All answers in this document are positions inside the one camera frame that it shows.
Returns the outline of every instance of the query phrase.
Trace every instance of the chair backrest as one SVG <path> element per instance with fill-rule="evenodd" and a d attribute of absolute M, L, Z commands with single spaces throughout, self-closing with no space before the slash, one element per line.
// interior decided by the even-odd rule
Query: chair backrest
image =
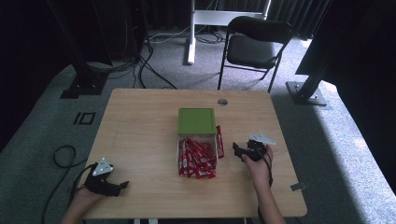
<path fill-rule="evenodd" d="M 288 23 L 265 21 L 247 16 L 234 18 L 229 23 L 228 29 L 255 40 L 280 44 L 288 44 L 293 37 L 292 27 Z"/>

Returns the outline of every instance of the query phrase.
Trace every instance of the white desk leg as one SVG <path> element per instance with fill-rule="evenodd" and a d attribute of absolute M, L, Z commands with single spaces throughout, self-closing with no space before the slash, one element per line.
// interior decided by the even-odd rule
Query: white desk leg
<path fill-rule="evenodd" d="M 195 61 L 195 22 L 194 22 L 194 13 L 195 13 L 195 0 L 191 0 L 191 36 L 190 36 L 190 46 L 189 46 L 189 64 L 194 64 Z"/>

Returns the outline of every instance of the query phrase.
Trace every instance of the small round object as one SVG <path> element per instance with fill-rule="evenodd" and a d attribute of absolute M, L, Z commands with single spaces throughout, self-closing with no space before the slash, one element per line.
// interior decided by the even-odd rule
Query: small round object
<path fill-rule="evenodd" d="M 218 99 L 218 104 L 219 105 L 227 105 L 228 101 L 226 99 L 220 98 L 220 99 Z"/>

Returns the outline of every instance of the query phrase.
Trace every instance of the tripod base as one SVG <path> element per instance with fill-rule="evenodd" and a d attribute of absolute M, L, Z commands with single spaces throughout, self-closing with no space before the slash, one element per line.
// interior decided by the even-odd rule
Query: tripod base
<path fill-rule="evenodd" d="M 100 95 L 105 87 L 108 74 L 96 76 L 90 85 L 80 85 L 78 76 L 75 77 L 69 90 L 62 93 L 61 99 L 77 99 L 80 95 Z"/>
<path fill-rule="evenodd" d="M 314 94 L 308 99 L 305 99 L 300 96 L 299 91 L 300 88 L 304 85 L 303 82 L 295 82 L 295 81 L 288 81 L 286 82 L 286 86 L 288 87 L 289 93 L 293 102 L 296 105 L 321 105 L 326 106 L 328 103 L 323 98 L 319 89 L 317 89 Z"/>

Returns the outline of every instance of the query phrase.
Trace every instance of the green lid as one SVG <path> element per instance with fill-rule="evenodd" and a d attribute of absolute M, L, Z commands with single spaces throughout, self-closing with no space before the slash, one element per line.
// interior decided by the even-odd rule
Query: green lid
<path fill-rule="evenodd" d="M 177 133 L 217 133 L 213 108 L 180 108 Z"/>

